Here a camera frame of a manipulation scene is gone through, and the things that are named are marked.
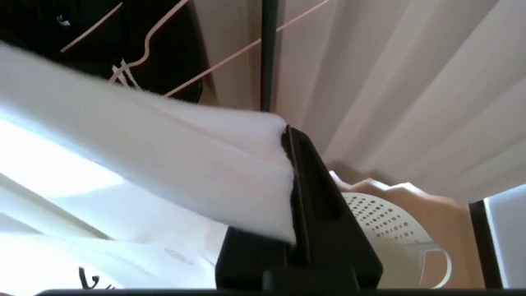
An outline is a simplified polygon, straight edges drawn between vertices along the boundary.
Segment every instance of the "laundry basket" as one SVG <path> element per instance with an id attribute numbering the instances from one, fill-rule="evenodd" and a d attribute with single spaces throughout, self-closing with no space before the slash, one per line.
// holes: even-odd
<path id="1" fill-rule="evenodd" d="M 442 252 L 446 271 L 440 288 L 451 277 L 449 254 L 437 245 L 426 230 L 405 210 L 391 202 L 363 193 L 342 193 L 357 222 L 384 266 L 379 289 L 422 287 L 426 253 Z"/>

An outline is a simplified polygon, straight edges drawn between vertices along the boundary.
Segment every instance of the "black pole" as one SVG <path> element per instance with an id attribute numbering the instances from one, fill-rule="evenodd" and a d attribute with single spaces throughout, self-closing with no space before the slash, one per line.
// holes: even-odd
<path id="1" fill-rule="evenodd" d="M 278 23 L 278 0 L 261 0 L 261 85 L 260 110 L 270 112 L 272 81 L 274 79 L 274 51 Z"/>

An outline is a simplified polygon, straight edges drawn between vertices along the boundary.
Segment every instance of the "bright light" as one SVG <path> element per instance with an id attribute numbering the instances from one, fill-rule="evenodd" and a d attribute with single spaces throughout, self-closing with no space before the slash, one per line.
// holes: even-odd
<path id="1" fill-rule="evenodd" d="M 122 183 L 109 170 L 0 119 L 0 173 L 42 197 L 69 197 Z"/>

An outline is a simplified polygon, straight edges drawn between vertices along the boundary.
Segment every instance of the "pink wire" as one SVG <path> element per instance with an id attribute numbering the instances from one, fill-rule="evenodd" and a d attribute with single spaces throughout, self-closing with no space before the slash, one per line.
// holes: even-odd
<path id="1" fill-rule="evenodd" d="M 138 65 L 141 65 L 149 56 L 150 56 L 150 39 L 151 36 L 155 34 L 155 32 L 162 26 L 164 23 L 175 14 L 179 9 L 181 9 L 185 4 L 188 3 L 190 0 L 181 0 L 179 3 L 177 3 L 175 6 L 172 7 L 164 16 L 161 18 L 151 29 L 148 31 L 148 34 L 146 34 L 145 38 L 145 54 L 142 56 L 142 58 L 136 60 L 135 62 L 130 62 L 126 66 L 120 67 L 114 74 L 109 78 L 110 82 L 115 82 L 117 80 L 117 77 L 121 75 L 122 72 L 125 70 L 135 67 Z"/>
<path id="2" fill-rule="evenodd" d="M 280 26 L 276 32 L 280 32 L 281 30 L 285 29 L 286 27 L 292 25 L 293 23 L 295 23 L 296 21 L 299 21 L 301 20 L 303 17 L 311 14 L 312 12 L 316 11 L 318 8 L 324 6 L 326 3 L 328 3 L 330 0 L 325 0 L 324 2 L 321 2 L 320 4 L 314 6 L 313 8 L 307 10 L 306 12 L 302 13 L 301 15 L 293 18 L 291 21 L 289 21 L 288 23 Z M 258 45 L 259 43 L 261 43 L 261 39 L 258 39 L 254 42 L 252 42 L 251 44 L 249 44 L 247 47 L 237 51 L 236 53 L 234 53 L 233 55 L 229 56 L 228 58 L 225 58 L 223 61 L 221 62 L 218 62 L 217 64 L 215 64 L 213 67 L 209 68 L 208 70 L 205 70 L 203 71 L 201 74 L 193 77 L 191 80 L 181 84 L 180 86 L 174 88 L 173 90 L 169 91 L 168 93 L 164 94 L 165 97 L 168 97 L 170 95 L 173 95 L 175 93 L 177 93 L 178 91 L 182 90 L 183 88 L 189 86 L 190 84 L 198 81 L 199 79 L 201 79 L 202 77 L 210 74 L 212 71 L 216 70 L 217 68 L 223 66 L 225 63 L 227 62 L 230 62 L 231 60 L 237 58 L 238 56 L 240 56 L 241 54 L 245 53 L 248 49 L 251 49 L 253 48 L 254 46 Z"/>
<path id="3" fill-rule="evenodd" d="M 116 7 L 114 7 L 111 11 L 109 11 L 105 16 L 103 16 L 99 21 L 97 21 L 94 25 L 92 25 L 88 30 L 86 30 L 84 33 L 82 33 L 80 36 L 76 37 L 72 42 L 70 42 L 68 45 L 64 46 L 62 49 L 60 49 L 61 53 L 65 53 L 68 49 L 70 49 L 73 45 L 77 44 L 79 41 L 83 40 L 87 35 L 89 35 L 93 30 L 97 29 L 99 25 L 104 23 L 113 13 L 115 13 L 119 8 L 121 8 L 122 2 L 117 4 Z"/>

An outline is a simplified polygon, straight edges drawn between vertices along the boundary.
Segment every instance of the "wooden floor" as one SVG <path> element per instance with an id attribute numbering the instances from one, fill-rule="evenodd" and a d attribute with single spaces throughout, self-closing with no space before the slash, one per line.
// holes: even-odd
<path id="1" fill-rule="evenodd" d="M 410 184 L 387 187 L 372 179 L 352 185 L 352 191 L 381 197 L 403 208 L 450 254 L 453 271 L 445 288 L 485 288 L 467 204 L 428 195 Z M 426 257 L 423 284 L 431 287 L 444 274 L 443 255 L 431 252 Z"/>

